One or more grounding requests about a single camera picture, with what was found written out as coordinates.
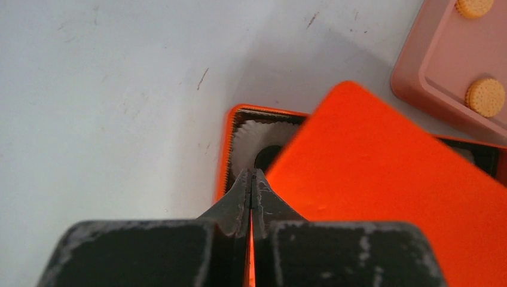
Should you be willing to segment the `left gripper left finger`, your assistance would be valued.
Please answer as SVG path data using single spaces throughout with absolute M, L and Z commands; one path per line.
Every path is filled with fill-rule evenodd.
M 252 172 L 195 219 L 71 226 L 39 286 L 248 286 Z

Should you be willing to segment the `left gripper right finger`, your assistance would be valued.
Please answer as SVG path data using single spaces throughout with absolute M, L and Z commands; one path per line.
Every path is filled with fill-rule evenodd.
M 252 180 L 257 286 L 446 286 L 423 233 L 399 221 L 309 221 Z

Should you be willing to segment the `orange box lid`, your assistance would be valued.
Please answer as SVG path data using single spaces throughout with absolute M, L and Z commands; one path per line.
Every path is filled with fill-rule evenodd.
M 451 286 L 506 285 L 506 188 L 352 81 L 335 86 L 268 170 L 312 221 L 406 221 Z

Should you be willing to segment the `orange compartment box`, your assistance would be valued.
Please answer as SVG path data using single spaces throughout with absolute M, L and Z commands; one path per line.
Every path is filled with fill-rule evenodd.
M 247 120 L 261 123 L 287 122 L 299 127 L 309 114 L 251 104 L 239 104 L 225 116 L 224 140 L 219 162 L 216 199 L 219 200 L 232 187 L 237 176 L 231 171 L 230 155 L 233 134 Z M 435 138 L 467 158 L 477 168 L 506 185 L 506 147 L 462 138 L 434 135 Z

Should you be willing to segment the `pink cookie tray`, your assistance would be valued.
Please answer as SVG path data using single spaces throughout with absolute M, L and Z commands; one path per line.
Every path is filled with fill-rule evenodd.
M 506 146 L 506 109 L 485 118 L 465 105 L 483 78 L 506 84 L 506 2 L 467 19 L 454 1 L 424 1 L 393 70 L 393 93 L 480 142 Z

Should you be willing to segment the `black round cookie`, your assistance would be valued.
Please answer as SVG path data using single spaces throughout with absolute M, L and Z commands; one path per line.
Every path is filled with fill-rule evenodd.
M 254 168 L 262 170 L 264 173 L 269 170 L 278 154 L 281 152 L 280 145 L 270 145 L 263 148 L 255 157 Z

